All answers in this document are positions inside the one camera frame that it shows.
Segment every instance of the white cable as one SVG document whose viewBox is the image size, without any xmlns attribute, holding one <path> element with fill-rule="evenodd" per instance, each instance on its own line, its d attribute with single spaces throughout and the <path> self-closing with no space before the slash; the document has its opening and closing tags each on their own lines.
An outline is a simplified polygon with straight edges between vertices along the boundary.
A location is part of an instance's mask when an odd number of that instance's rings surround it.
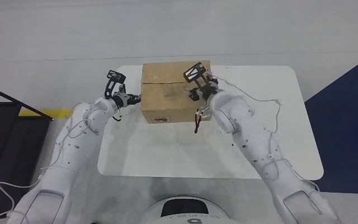
<svg viewBox="0 0 358 224">
<path fill-rule="evenodd" d="M 211 76 L 213 76 L 213 77 L 215 77 L 215 78 L 217 78 L 217 79 L 219 79 L 219 80 L 224 81 L 227 85 L 232 86 L 232 87 L 236 88 L 237 90 L 240 90 L 242 93 L 244 93 L 245 95 L 247 95 L 247 96 L 248 96 L 249 98 L 251 98 L 252 100 L 259 101 L 259 102 L 274 101 L 276 104 L 278 104 L 279 108 L 278 108 L 277 113 L 276 113 L 276 129 L 275 129 L 275 131 L 270 132 L 270 137 L 269 137 L 269 139 L 268 139 L 268 148 L 269 148 L 269 153 L 271 154 L 271 139 L 272 139 L 272 135 L 273 135 L 273 134 L 276 134 L 277 131 L 279 130 L 279 114 L 280 114 L 280 110 L 281 110 L 281 104 L 280 104 L 280 102 L 279 102 L 279 99 L 270 99 L 270 100 L 259 100 L 259 99 L 256 99 L 256 98 L 252 97 L 250 94 L 248 94 L 248 93 L 246 93 L 245 91 L 243 91 L 241 88 L 239 88 L 239 87 L 237 87 L 236 85 L 230 83 L 229 81 L 227 81 L 227 80 L 225 80 L 225 79 L 223 79 L 223 78 L 220 78 L 220 77 L 218 77 L 218 76 L 215 76 L 215 75 L 213 75 L 212 73 L 209 73 L 209 72 L 208 72 L 208 74 L 211 75 Z M 305 180 L 305 181 L 311 183 L 312 185 L 314 185 L 314 186 L 316 187 L 316 189 L 317 189 L 317 192 L 321 192 L 321 191 L 319 190 L 318 185 L 317 185 L 316 183 L 314 183 L 314 182 L 312 182 L 312 181 L 310 181 L 310 180 L 307 180 L 307 179 L 303 178 L 301 175 L 299 175 L 299 174 L 297 173 L 297 171 L 296 171 L 295 169 L 293 169 L 293 166 L 291 165 L 291 163 L 290 163 L 287 159 L 285 159 L 285 158 L 281 158 L 281 159 L 279 159 L 279 160 L 273 160 L 272 162 L 266 164 L 264 167 L 266 167 L 267 165 L 269 165 L 269 164 L 271 164 L 271 163 L 273 163 L 273 162 L 276 164 L 276 162 L 278 162 L 278 161 L 280 161 L 280 160 L 286 161 L 286 162 L 288 163 L 288 165 L 291 167 L 291 169 L 293 170 L 293 172 L 294 172 L 298 177 L 300 177 L 302 180 Z"/>
<path fill-rule="evenodd" d="M 30 224 L 29 219 L 27 218 L 27 216 L 24 213 L 20 212 L 20 211 L 10 210 L 10 211 L 1 213 L 0 216 L 2 216 L 4 214 L 8 214 L 8 213 L 19 213 L 20 215 L 22 215 L 24 217 L 24 219 L 26 220 L 27 224 Z"/>
<path fill-rule="evenodd" d="M 0 190 L 11 200 L 11 210 L 15 208 L 15 202 L 13 198 L 0 186 Z"/>
<path fill-rule="evenodd" d="M 75 105 L 72 107 L 72 109 L 70 110 L 70 112 L 69 112 L 67 115 L 65 115 L 65 117 L 66 117 L 67 120 L 68 120 L 68 118 L 69 118 L 69 116 L 70 116 L 72 110 L 74 110 L 74 108 L 75 108 L 77 105 L 79 105 L 79 104 L 81 104 L 81 103 L 75 104 Z M 83 123 L 86 125 L 85 130 L 81 131 L 80 134 L 77 135 L 77 136 L 75 136 L 75 137 L 70 136 L 71 131 L 73 131 L 73 129 L 74 129 L 75 127 L 77 127 L 81 122 L 83 122 Z M 84 133 L 84 131 L 86 131 L 86 130 L 88 129 L 88 127 L 90 126 L 90 124 L 91 124 L 91 120 L 90 120 L 90 119 L 83 119 L 83 120 L 81 120 L 80 122 L 78 122 L 73 128 L 71 128 L 70 130 L 68 130 L 68 133 L 66 134 L 66 136 L 62 139 L 61 143 L 59 144 L 59 145 L 61 146 L 61 148 L 60 148 L 60 150 L 59 150 L 59 153 L 58 153 L 58 155 L 57 155 L 56 160 L 55 160 L 52 164 L 50 164 L 49 166 L 41 167 L 41 168 L 40 168 L 41 174 L 40 174 L 38 180 L 37 180 L 36 182 L 34 182 L 33 184 L 31 184 L 31 185 L 29 185 L 29 186 L 18 186 L 18 185 L 10 184 L 10 183 L 7 183 L 7 182 L 0 182 L 0 190 L 11 200 L 11 210 L 10 210 L 10 211 L 7 211 L 7 212 L 1 213 L 0 216 L 2 216 L 2 215 L 4 215 L 4 214 L 8 214 L 8 213 L 19 213 L 19 214 L 23 215 L 23 217 L 26 219 L 27 223 L 30 224 L 29 219 L 27 218 L 26 214 L 24 214 L 24 213 L 22 213 L 22 212 L 20 212 L 20 211 L 15 211 L 15 210 L 14 210 L 14 208 L 15 208 L 15 201 L 14 201 L 13 198 L 1 187 L 1 184 L 8 185 L 8 186 L 12 186 L 12 187 L 14 187 L 14 188 L 30 188 L 30 187 L 33 187 L 33 186 L 37 185 L 37 184 L 40 182 L 41 177 L 42 177 L 43 174 L 44 174 L 44 170 L 45 170 L 45 169 L 48 169 L 48 168 L 50 168 L 50 167 L 52 167 L 52 166 L 55 165 L 55 164 L 57 163 L 57 161 L 59 160 L 60 155 L 61 155 L 61 151 L 63 150 L 62 145 L 63 145 L 64 140 L 66 139 L 66 137 L 69 137 L 69 138 L 77 138 L 77 137 L 79 137 L 81 134 Z"/>
</svg>

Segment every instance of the white table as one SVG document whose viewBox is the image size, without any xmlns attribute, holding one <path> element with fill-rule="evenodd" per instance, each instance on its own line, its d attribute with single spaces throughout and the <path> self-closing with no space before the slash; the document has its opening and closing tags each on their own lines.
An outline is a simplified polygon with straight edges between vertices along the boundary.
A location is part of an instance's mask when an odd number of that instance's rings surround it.
<svg viewBox="0 0 358 224">
<path fill-rule="evenodd" d="M 224 78 L 258 99 L 279 99 L 279 131 L 276 138 L 283 155 L 304 178 L 322 177 L 323 167 L 310 127 L 295 72 L 286 66 L 211 66 Z M 140 93 L 142 66 L 122 66 L 127 92 Z M 242 93 L 224 82 L 219 87 Z M 275 129 L 277 105 L 248 99 L 258 122 Z M 122 121 L 110 119 L 101 145 L 98 170 L 111 176 L 158 176 L 178 178 L 260 178 L 258 173 L 216 124 L 214 118 L 200 123 L 148 124 L 140 105 L 121 110 Z"/>
</svg>

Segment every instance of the yellow line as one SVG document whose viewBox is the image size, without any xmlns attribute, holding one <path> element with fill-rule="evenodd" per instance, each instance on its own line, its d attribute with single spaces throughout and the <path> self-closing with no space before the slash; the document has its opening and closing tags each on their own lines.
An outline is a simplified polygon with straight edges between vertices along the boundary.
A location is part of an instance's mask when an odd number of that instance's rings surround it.
<svg viewBox="0 0 358 224">
<path fill-rule="evenodd" d="M 65 115 L 69 114 L 71 109 L 51 109 L 51 110 L 40 110 L 42 113 L 47 114 L 56 119 L 66 118 Z M 19 116 L 39 116 L 37 113 L 31 110 L 23 109 L 20 111 Z"/>
</svg>

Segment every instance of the floor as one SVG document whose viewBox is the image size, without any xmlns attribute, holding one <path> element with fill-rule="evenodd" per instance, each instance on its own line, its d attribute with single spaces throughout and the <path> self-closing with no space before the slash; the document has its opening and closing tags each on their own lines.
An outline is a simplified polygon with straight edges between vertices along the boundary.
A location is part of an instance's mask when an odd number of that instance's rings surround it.
<svg viewBox="0 0 358 224">
<path fill-rule="evenodd" d="M 294 69 L 304 100 L 358 61 L 356 0 L 4 0 L 0 90 L 38 109 L 71 108 L 103 94 L 109 69 L 211 60 Z M 51 124 L 38 167 L 64 120 Z M 138 223 L 154 202 L 198 195 L 243 223 L 282 223 L 260 180 L 102 176 L 99 149 L 79 173 L 67 223 Z M 324 193 L 343 223 L 358 195 Z"/>
</svg>

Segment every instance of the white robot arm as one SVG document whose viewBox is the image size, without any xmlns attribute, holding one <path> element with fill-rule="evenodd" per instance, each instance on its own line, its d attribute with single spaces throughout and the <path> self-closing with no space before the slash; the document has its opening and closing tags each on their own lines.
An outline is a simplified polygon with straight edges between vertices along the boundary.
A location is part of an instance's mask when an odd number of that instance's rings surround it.
<svg viewBox="0 0 358 224">
<path fill-rule="evenodd" d="M 123 74 L 110 71 L 105 98 L 94 104 L 75 107 L 58 135 L 50 166 L 40 182 L 17 204 L 15 211 L 24 213 L 30 224 L 64 224 L 71 205 L 71 190 L 83 164 L 99 146 L 110 117 L 120 108 L 139 103 L 140 95 L 127 94 L 125 86 L 112 95 L 116 83 L 123 84 Z M 26 223 L 19 213 L 10 213 L 8 223 Z"/>
<path fill-rule="evenodd" d="M 237 147 L 268 186 L 286 224 L 340 223 L 327 200 L 299 179 L 271 133 L 256 123 L 242 96 L 219 92 L 210 108 L 215 120 L 233 135 Z"/>
</svg>

